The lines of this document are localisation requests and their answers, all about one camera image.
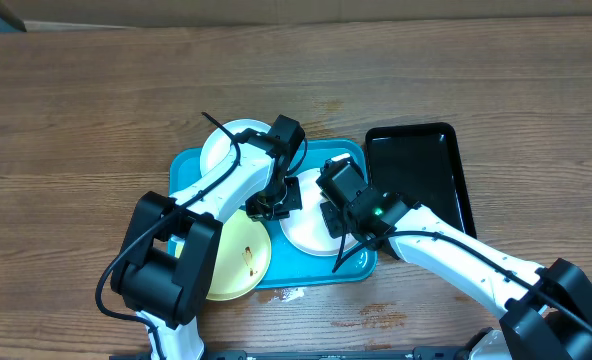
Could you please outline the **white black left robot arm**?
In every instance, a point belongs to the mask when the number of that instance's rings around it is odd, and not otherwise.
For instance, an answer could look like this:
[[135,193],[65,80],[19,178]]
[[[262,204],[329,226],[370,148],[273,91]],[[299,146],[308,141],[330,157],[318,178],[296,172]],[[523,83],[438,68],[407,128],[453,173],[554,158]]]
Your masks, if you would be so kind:
[[275,220],[300,208],[289,166],[304,130],[274,124],[228,136],[226,158],[193,185],[163,196],[143,195],[121,250],[101,275],[141,323],[151,359],[202,359],[196,316],[207,298],[224,223],[244,206],[255,219]]

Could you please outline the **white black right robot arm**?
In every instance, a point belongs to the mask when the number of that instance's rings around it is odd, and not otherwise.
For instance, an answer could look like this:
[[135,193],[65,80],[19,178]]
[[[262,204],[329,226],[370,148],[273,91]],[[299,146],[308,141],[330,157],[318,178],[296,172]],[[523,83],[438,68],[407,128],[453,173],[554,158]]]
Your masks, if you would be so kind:
[[575,264],[559,258],[545,267],[507,255],[398,194],[324,198],[323,212],[338,216],[363,247],[434,273],[498,319],[500,333],[484,336],[470,358],[592,359],[592,283]]

